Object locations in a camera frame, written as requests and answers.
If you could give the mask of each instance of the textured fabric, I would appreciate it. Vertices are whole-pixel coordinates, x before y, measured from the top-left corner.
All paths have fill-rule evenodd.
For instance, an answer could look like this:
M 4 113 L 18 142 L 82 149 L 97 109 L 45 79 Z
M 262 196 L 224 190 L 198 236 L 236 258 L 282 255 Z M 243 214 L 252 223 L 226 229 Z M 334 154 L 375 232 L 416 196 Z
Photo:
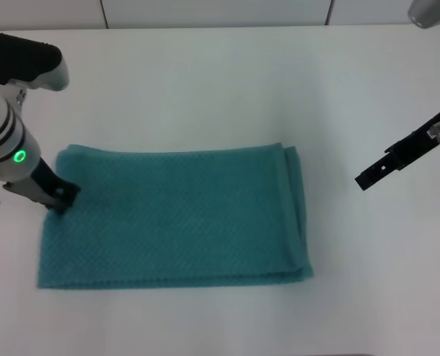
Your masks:
M 71 145 L 56 172 L 82 190 L 64 215 L 47 214 L 40 288 L 242 286 L 312 276 L 295 148 L 131 154 Z

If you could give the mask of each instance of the green led light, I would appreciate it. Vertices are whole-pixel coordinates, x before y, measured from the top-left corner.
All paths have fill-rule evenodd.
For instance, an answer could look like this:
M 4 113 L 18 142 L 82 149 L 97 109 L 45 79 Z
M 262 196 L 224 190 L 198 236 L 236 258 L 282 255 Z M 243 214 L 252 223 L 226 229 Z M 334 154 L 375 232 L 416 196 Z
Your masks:
M 20 150 L 19 152 L 17 152 L 14 156 L 13 156 L 13 160 L 17 163 L 23 161 L 25 159 L 25 157 L 27 156 L 27 152 L 25 152 L 24 150 Z

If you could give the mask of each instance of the white wall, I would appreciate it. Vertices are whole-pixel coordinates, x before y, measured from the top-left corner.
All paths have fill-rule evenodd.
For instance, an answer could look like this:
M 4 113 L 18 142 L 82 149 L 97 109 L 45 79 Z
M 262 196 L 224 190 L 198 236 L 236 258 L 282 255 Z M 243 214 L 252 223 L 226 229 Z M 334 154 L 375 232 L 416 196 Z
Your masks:
M 413 0 L 335 0 L 329 24 L 409 24 Z
M 321 25 L 330 0 L 103 0 L 109 28 Z
M 99 0 L 0 0 L 0 30 L 105 28 Z

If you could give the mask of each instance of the white tabletop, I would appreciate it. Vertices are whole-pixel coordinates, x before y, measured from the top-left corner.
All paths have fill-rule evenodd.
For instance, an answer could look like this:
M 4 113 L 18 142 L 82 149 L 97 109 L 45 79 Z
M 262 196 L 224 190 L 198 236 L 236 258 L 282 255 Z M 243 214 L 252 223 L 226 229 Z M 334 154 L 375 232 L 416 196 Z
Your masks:
M 0 189 L 0 356 L 440 355 L 440 148 L 366 192 L 354 181 L 440 111 L 440 27 L 13 34 L 59 46 L 70 69 L 67 90 L 24 107 L 50 164 L 70 143 L 296 145 L 316 276 L 38 290 L 45 208 Z

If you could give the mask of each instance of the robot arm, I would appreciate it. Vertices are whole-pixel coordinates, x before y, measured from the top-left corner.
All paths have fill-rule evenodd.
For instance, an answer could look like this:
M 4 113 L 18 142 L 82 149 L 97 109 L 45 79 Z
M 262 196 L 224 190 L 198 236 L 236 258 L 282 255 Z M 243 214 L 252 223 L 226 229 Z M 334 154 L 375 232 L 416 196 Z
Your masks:
M 20 118 L 25 88 L 62 90 L 68 70 L 57 47 L 0 33 L 0 85 L 21 88 L 16 102 L 0 94 L 0 180 L 4 188 L 63 212 L 79 187 L 52 172 Z

